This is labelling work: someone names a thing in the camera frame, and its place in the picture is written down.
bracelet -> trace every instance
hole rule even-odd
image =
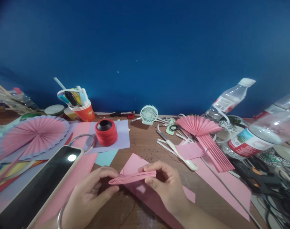
[[[58,229],[61,229],[62,214],[63,214],[63,211],[64,211],[64,208],[65,208],[66,204],[67,204],[67,202],[61,208],[61,210],[59,212],[59,215],[58,215],[58,218],[57,218],[57,227],[58,227]]]

red thread spool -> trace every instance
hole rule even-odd
[[[102,119],[95,125],[95,132],[102,146],[113,145],[117,140],[115,123],[110,119]]]

orange paper cup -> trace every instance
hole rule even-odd
[[[95,119],[95,114],[91,102],[83,107],[71,108],[83,121],[92,122]]]

pink paper fan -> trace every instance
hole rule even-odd
[[[222,127],[213,121],[200,116],[185,116],[179,118],[175,123],[197,137],[199,143],[213,161],[218,172],[225,172],[234,169],[231,162],[209,135],[210,133],[222,130]]]
[[[40,155],[58,144],[67,134],[69,124],[56,116],[28,118],[10,128],[0,138],[0,160],[25,146],[23,153],[0,176],[0,180],[18,160]]]
[[[185,116],[176,123],[194,136],[206,135],[222,130],[218,124],[200,116]]]

plastic water bottle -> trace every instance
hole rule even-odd
[[[224,114],[230,112],[246,97],[247,89],[255,82],[253,79],[243,78],[236,86],[223,92],[203,116],[212,121],[219,121],[223,117],[219,111]]]
[[[257,120],[220,148],[228,156],[244,160],[289,139],[290,109]]]
[[[272,104],[270,107],[268,107],[261,113],[253,116],[253,118],[257,120],[269,114],[285,111],[289,108],[290,108],[290,94],[276,101],[274,104]]]

